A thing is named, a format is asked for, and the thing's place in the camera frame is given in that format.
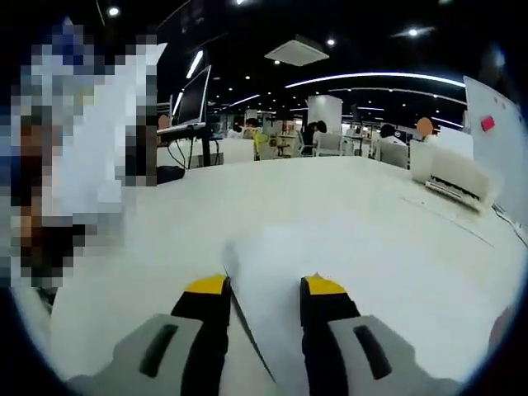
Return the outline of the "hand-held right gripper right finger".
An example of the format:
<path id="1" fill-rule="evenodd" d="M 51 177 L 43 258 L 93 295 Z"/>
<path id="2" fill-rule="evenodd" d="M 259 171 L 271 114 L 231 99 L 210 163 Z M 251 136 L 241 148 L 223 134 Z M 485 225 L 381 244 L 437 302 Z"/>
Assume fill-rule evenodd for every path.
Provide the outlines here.
<path id="1" fill-rule="evenodd" d="M 456 381 L 429 375 L 414 348 L 377 317 L 360 314 L 338 283 L 305 276 L 299 298 L 310 394 L 457 394 Z"/>

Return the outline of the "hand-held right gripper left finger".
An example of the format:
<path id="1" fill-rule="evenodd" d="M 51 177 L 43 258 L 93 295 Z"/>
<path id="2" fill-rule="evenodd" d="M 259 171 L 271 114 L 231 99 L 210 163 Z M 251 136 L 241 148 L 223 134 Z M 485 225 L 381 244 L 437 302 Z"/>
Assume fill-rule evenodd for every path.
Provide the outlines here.
<path id="1" fill-rule="evenodd" d="M 119 341 L 94 375 L 68 381 L 75 395 L 217 395 L 229 346 L 230 279 L 192 282 L 171 313 Z"/>

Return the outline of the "person's right hand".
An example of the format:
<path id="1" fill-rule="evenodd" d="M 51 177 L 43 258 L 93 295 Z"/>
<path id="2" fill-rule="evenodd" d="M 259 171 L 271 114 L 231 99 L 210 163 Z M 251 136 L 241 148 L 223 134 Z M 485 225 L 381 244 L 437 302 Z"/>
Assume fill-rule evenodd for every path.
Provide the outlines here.
<path id="1" fill-rule="evenodd" d="M 495 319 L 488 339 L 489 355 L 492 355 L 502 342 L 504 334 L 511 322 L 511 311 L 512 307 L 511 305 L 508 305 Z"/>

